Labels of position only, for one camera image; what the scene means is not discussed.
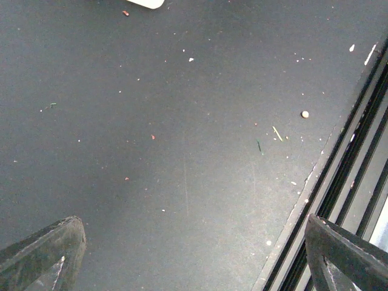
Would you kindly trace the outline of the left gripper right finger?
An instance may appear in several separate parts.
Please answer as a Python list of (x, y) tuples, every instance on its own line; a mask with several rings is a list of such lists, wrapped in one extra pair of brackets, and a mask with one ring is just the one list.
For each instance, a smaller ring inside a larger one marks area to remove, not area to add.
[(316, 290), (387, 290), (385, 251), (314, 214), (305, 239)]

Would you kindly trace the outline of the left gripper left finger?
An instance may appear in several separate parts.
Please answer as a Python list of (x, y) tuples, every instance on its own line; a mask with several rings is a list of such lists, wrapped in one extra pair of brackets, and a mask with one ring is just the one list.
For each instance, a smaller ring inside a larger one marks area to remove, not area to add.
[(68, 216), (1, 250), (1, 290), (72, 290), (86, 250), (82, 220)]

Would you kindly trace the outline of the white perforated plastic basket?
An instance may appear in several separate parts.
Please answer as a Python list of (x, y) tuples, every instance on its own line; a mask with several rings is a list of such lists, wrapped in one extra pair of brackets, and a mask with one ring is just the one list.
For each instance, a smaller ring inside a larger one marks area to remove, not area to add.
[(127, 1), (152, 10), (160, 8), (160, 6), (162, 6), (164, 3), (164, 0), (127, 0)]

